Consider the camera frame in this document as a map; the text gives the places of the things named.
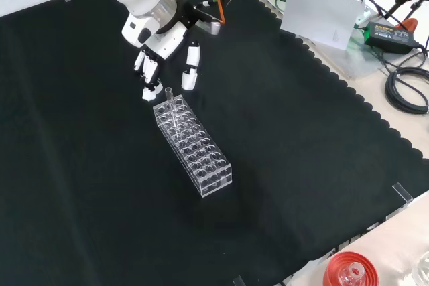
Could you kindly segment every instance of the white table surface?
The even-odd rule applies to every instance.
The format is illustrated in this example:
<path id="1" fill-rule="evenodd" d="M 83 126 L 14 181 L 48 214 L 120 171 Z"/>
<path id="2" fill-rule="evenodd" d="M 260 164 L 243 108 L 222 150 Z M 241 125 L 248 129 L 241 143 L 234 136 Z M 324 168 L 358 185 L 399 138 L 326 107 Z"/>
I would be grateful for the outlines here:
<path id="1" fill-rule="evenodd" d="M 384 3 L 380 1 L 380 4 L 383 7 L 390 8 L 393 3 Z M 427 9 L 429 4 L 426 6 L 427 7 L 422 7 L 419 10 Z M 406 11 L 408 8 L 409 5 L 405 5 L 402 10 Z M 418 29 L 419 28 L 421 30 L 419 33 L 419 39 L 422 39 L 425 36 L 426 30 L 429 34 L 429 24 L 426 23 L 426 25 L 424 25 L 422 19 L 420 20 Z M 329 59 L 324 57 L 324 55 L 321 54 L 314 45 L 309 42 L 307 42 L 307 44 L 310 46 L 310 50 L 315 53 L 316 57 L 322 60 L 323 64 L 329 66 L 333 72 L 336 72 L 341 80 L 346 80 L 343 76 L 345 74 L 344 71 L 341 71 L 336 66 L 330 64 Z M 429 63 L 425 65 L 425 68 L 429 69 Z M 356 90 L 357 94 L 363 96 L 365 102 L 370 103 L 373 106 L 373 109 L 381 114 L 382 119 L 388 121 L 391 127 L 397 129 L 401 133 L 402 137 L 408 139 L 414 148 L 419 149 L 423 156 L 429 159 L 429 116 L 409 115 L 393 108 L 386 101 L 384 95 L 384 86 L 387 80 L 385 73 L 386 71 L 378 70 L 372 73 L 372 75 L 360 80 L 347 80 L 347 83 L 350 87 Z M 415 78 L 409 78 L 407 76 L 403 79 L 411 85 L 419 88 L 427 97 L 429 97 L 429 86 L 427 86 L 427 82 Z M 398 90 L 406 99 L 409 99 L 414 104 L 424 104 L 419 96 L 405 86 L 399 84 Z M 406 189 L 406 182 L 403 182 L 402 184 Z"/>
<path id="2" fill-rule="evenodd" d="M 428 211 L 429 195 L 426 195 L 342 251 L 366 256 L 377 269 L 381 286 L 416 286 L 410 273 L 429 251 Z M 322 286 L 329 260 L 294 279 L 291 286 Z"/>

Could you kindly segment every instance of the clear glass jar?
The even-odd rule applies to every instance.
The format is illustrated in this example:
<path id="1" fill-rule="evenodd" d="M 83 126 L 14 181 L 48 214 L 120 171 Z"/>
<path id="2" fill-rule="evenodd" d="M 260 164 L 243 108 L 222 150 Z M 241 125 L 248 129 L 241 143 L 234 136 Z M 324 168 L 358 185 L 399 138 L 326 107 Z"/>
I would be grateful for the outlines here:
<path id="1" fill-rule="evenodd" d="M 351 263 L 340 271 L 338 280 L 342 286 L 364 286 L 365 268 L 361 263 Z"/>
<path id="2" fill-rule="evenodd" d="M 412 269 L 412 276 L 418 286 L 429 286 L 429 252 Z"/>

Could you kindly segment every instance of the table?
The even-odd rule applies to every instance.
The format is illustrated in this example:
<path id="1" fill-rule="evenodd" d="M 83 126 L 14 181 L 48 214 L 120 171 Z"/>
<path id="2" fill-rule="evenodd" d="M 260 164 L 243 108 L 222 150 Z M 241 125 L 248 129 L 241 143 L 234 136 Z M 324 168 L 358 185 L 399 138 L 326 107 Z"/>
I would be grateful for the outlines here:
<path id="1" fill-rule="evenodd" d="M 262 0 L 268 7 L 273 7 Z M 345 71 L 339 69 L 332 64 L 328 57 L 326 57 L 312 42 L 307 41 L 306 44 L 310 50 L 314 52 L 315 56 L 319 58 L 323 64 L 329 66 L 330 70 L 337 73 L 341 80 L 356 90 L 356 93 L 363 96 L 365 102 L 372 105 L 373 109 L 381 114 L 381 118 L 389 122 L 390 126 L 397 129 L 401 136 L 408 139 L 414 148 L 420 150 L 423 157 L 429 158 L 429 125 L 428 119 L 422 115 L 408 115 L 393 108 L 385 99 L 384 86 L 387 79 L 386 71 L 379 70 L 372 75 L 360 79 L 349 80 L 344 75 Z M 426 63 L 424 68 L 429 68 L 429 63 Z M 407 81 L 414 86 L 417 86 L 427 97 L 429 97 L 429 88 L 423 80 L 416 80 L 404 77 Z M 417 94 L 406 88 L 405 86 L 398 86 L 399 91 L 412 102 L 422 104 Z"/>
<path id="2" fill-rule="evenodd" d="M 377 269 L 380 285 L 415 286 L 411 269 L 429 251 L 428 209 L 426 195 L 342 251 L 366 256 Z M 329 260 L 294 279 L 290 286 L 321 286 Z"/>
<path id="3" fill-rule="evenodd" d="M 10 247 L 0 277 L 219 285 L 240 275 L 273 285 L 399 208 L 392 184 L 408 178 L 413 196 L 429 189 L 420 155 L 260 9 L 235 0 L 218 38 L 193 29 L 187 39 L 198 39 L 205 65 L 185 99 L 234 173 L 202 200 L 126 72 L 137 50 L 121 36 L 122 5 L 55 0 L 2 20 L 1 105 L 11 117 L 0 177 L 13 180 L 0 186 Z M 185 55 L 163 67 L 176 93 Z"/>

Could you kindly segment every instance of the test tube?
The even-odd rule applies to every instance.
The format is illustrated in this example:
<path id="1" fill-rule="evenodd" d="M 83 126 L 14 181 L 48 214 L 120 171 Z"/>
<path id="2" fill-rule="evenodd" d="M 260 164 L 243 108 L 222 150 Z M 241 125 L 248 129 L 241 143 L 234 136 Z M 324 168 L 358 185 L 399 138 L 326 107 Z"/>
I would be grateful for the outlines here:
<path id="1" fill-rule="evenodd" d="M 176 124 L 176 105 L 174 104 L 174 95 L 173 95 L 173 90 L 171 87 L 167 87 L 165 89 L 166 92 L 166 98 L 167 101 L 170 105 L 170 110 L 172 112 L 172 120 L 173 120 L 173 126 L 175 129 L 177 129 L 177 124 Z"/>

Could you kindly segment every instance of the power cord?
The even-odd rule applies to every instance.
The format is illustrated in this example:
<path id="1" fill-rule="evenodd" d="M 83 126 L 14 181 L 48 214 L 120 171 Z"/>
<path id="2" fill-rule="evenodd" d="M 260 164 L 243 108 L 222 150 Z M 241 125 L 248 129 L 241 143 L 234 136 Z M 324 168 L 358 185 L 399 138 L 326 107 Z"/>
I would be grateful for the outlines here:
<path id="1" fill-rule="evenodd" d="M 429 43 L 429 37 L 426 40 L 425 46 L 423 46 L 421 44 L 418 45 L 417 48 L 420 48 L 422 50 L 421 52 L 418 52 L 418 53 L 411 55 L 410 57 L 403 60 L 399 65 L 395 65 L 395 64 L 389 62 L 388 60 L 386 60 L 384 58 L 384 52 L 377 53 L 374 50 L 374 48 L 371 47 L 373 53 L 378 57 L 378 59 L 385 66 L 386 70 L 389 72 L 389 76 L 387 77 L 387 81 L 385 84 L 386 98 L 390 102 L 390 104 L 392 104 L 395 108 L 397 108 L 400 111 L 410 113 L 410 114 L 421 114 L 421 115 L 429 113 L 429 101 L 424 96 L 424 94 L 422 92 L 420 92 L 417 88 L 409 85 L 408 83 L 406 83 L 400 79 L 400 77 L 403 75 L 413 75 L 413 76 L 425 78 L 426 80 L 429 81 L 429 71 L 422 68 L 422 66 L 424 65 L 424 63 L 426 61 L 426 57 L 428 56 L 428 43 Z M 423 55 L 423 60 L 418 66 L 416 66 L 416 67 L 412 67 L 412 66 L 403 67 L 406 62 L 408 62 L 409 60 L 411 60 L 412 58 L 414 58 L 420 54 Z M 393 70 L 393 71 L 390 70 L 389 66 L 393 66 L 395 68 L 395 70 Z M 397 90 L 397 87 L 396 87 L 397 81 L 399 83 L 407 86 L 408 88 L 411 88 L 420 97 L 422 97 L 425 105 L 424 106 L 415 105 L 415 104 L 408 102 L 406 99 L 404 99 L 402 97 L 402 95 Z"/>

